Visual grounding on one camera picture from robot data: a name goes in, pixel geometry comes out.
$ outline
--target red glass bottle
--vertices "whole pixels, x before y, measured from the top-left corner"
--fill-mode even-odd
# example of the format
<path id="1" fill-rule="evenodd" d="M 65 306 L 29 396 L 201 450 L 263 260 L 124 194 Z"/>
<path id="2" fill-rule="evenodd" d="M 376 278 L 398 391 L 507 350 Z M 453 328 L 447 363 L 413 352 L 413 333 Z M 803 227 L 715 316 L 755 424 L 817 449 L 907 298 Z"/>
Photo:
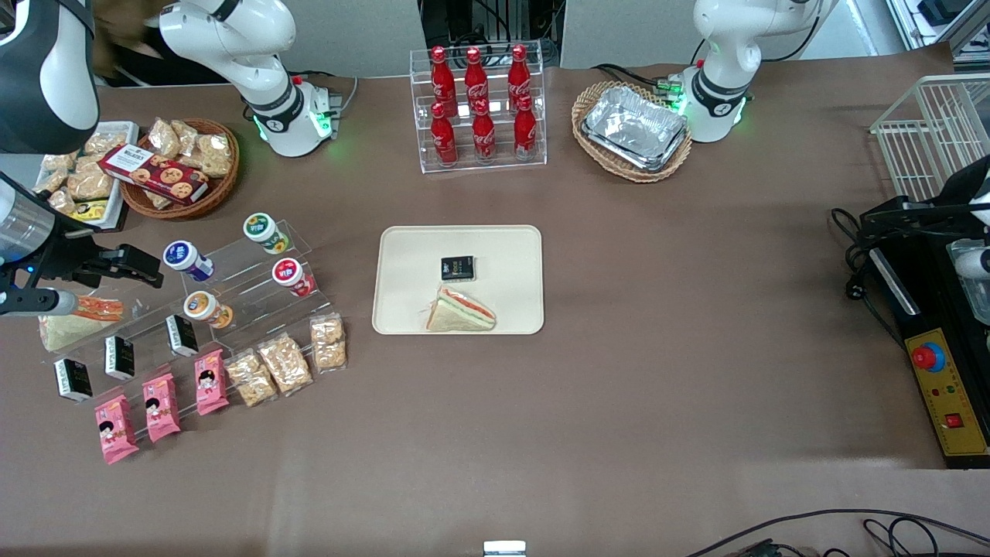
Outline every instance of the red glass bottle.
<path id="1" fill-rule="evenodd" d="M 437 159 L 440 166 L 450 168 L 457 164 L 457 145 L 453 140 L 453 126 L 446 118 L 444 104 L 435 102 L 431 107 L 434 121 L 430 131 L 434 136 L 434 147 L 437 149 Z"/>
<path id="2" fill-rule="evenodd" d="M 467 105 L 472 114 L 478 101 L 484 99 L 488 106 L 488 74 L 481 67 L 481 50 L 478 47 L 467 48 L 467 71 L 464 73 L 464 87 L 467 89 Z"/>
<path id="3" fill-rule="evenodd" d="M 437 102 L 444 106 L 444 115 L 453 118 L 457 115 L 457 92 L 453 87 L 453 73 L 446 65 L 446 52 L 444 47 L 437 45 L 430 51 L 430 59 L 433 61 L 431 77 L 433 78 L 434 95 Z"/>
<path id="4" fill-rule="evenodd" d="M 520 97 L 516 114 L 516 159 L 532 161 L 537 155 L 537 118 L 533 115 L 533 97 Z"/>
<path id="5" fill-rule="evenodd" d="M 530 68 L 526 65 L 526 46 L 512 47 L 512 66 L 509 68 L 509 111 L 516 114 L 517 103 L 530 96 Z"/>
<path id="6" fill-rule="evenodd" d="M 474 109 L 474 123 L 471 130 L 474 133 L 474 154 L 481 165 L 491 165 L 495 158 L 495 123 L 488 115 L 488 99 L 477 99 L 471 107 Z"/>

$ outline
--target white tray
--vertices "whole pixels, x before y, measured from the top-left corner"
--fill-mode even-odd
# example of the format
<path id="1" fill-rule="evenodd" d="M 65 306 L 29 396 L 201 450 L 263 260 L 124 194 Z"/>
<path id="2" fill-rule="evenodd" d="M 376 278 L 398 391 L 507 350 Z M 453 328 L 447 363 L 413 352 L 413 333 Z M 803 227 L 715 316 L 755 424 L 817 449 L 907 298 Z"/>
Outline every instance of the white tray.
<path id="1" fill-rule="evenodd" d="M 440 259 L 474 256 L 476 279 L 449 286 L 488 306 L 495 328 L 426 329 Z M 532 335 L 544 326 L 543 237 L 536 227 L 393 226 L 381 235 L 371 324 L 383 335 Z"/>

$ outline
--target label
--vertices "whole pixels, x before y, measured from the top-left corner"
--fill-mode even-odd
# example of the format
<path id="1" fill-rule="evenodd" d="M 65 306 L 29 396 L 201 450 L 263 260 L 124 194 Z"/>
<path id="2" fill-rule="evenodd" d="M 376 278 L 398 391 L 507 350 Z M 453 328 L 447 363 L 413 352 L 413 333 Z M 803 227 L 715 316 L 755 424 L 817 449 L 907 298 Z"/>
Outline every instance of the label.
<path id="1" fill-rule="evenodd" d="M 133 172 L 150 161 L 151 157 L 154 157 L 154 153 L 134 145 L 125 145 L 107 159 L 107 164 Z"/>

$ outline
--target table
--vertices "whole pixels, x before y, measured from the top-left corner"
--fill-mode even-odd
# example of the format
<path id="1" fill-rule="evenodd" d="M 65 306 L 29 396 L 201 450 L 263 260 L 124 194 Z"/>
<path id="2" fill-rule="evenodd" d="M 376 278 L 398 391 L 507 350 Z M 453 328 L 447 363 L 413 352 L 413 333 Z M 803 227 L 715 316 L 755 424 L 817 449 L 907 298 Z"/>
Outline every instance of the table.
<path id="1" fill-rule="evenodd" d="M 104 119 L 227 123 L 244 160 L 216 213 L 132 215 L 104 243 L 158 253 L 181 236 L 209 251 L 254 210 L 287 218 L 346 316 L 351 366 L 271 405 L 191 418 L 108 467 L 89 410 L 57 398 L 38 364 L 33 323 L 0 322 L 0 547 L 426 557 L 521 538 L 535 556 L 684 555 L 826 506 L 985 531 L 990 476 L 941 469 L 906 359 L 843 296 L 845 240 L 828 224 L 833 206 L 891 195 L 867 126 L 950 68 L 942 48 L 766 64 L 732 134 L 650 186 L 603 172 L 570 137 L 572 100 L 603 78 L 592 70 L 547 75 L 546 167 L 429 177 L 403 79 L 363 81 L 340 138 L 299 160 L 260 141 L 230 87 L 101 91 Z M 539 227 L 543 331 L 375 334 L 378 238 L 396 224 Z M 869 549 L 852 517 L 765 533 Z"/>

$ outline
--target red cookie box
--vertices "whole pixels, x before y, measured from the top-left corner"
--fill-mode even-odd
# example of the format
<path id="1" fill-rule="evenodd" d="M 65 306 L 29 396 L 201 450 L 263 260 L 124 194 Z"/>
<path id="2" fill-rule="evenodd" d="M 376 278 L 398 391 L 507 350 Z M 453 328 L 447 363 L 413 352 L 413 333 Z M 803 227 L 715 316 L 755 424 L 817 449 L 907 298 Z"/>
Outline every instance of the red cookie box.
<path id="1" fill-rule="evenodd" d="M 192 205 L 209 186 L 205 174 L 134 145 L 112 149 L 99 162 L 104 172 L 157 193 L 180 205 Z"/>

